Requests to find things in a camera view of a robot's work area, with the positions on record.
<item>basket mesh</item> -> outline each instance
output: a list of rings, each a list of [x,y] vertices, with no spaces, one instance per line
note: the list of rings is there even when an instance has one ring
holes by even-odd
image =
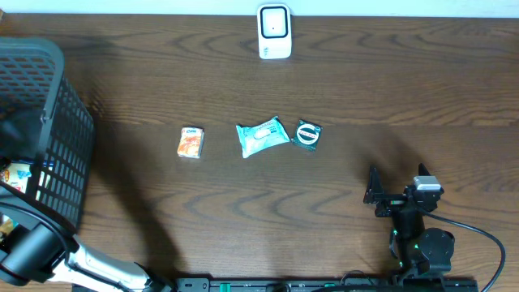
[[[78,225],[84,202],[94,128],[92,117],[65,77],[59,83],[58,95],[49,96],[55,76],[55,62],[46,50],[0,48],[0,121],[16,110],[54,108],[50,135],[45,148],[41,174],[35,193],[26,194],[51,207],[72,223]],[[8,141],[0,141],[0,148]]]

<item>small square package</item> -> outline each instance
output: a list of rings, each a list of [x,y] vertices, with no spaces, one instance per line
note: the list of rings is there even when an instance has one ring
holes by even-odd
[[[204,130],[195,127],[182,128],[177,153],[180,157],[200,158],[204,144]]]
[[[315,151],[322,130],[321,126],[299,120],[292,143],[307,150]]]

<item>item in basket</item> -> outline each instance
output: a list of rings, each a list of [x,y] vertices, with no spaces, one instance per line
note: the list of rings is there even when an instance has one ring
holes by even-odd
[[[22,163],[11,163],[11,165],[0,174],[0,180],[16,190],[25,193],[28,178],[31,177],[30,167],[30,165]]]
[[[9,235],[18,225],[18,223],[12,221],[9,217],[5,215],[2,217],[2,224],[0,225],[0,243],[2,243],[4,239],[6,239],[7,235]]]

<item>snack package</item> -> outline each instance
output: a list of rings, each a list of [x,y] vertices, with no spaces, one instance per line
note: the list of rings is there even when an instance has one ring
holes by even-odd
[[[292,143],[307,150],[315,151],[322,130],[323,128],[321,126],[299,120],[298,127],[295,129],[295,136],[292,138]]]
[[[200,158],[204,143],[204,130],[195,127],[184,127],[177,153],[180,157]]]
[[[30,167],[30,165],[22,163],[11,163],[11,165],[0,174],[0,180],[18,191],[25,193],[28,178],[32,176]]]
[[[263,149],[290,142],[290,138],[277,116],[256,127],[241,127],[237,125],[236,130],[242,145],[243,158],[247,158]]]

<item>dark green package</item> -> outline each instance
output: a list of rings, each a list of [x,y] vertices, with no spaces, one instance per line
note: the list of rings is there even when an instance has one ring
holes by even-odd
[[[299,120],[292,143],[307,150],[315,151],[322,130],[321,126]]]

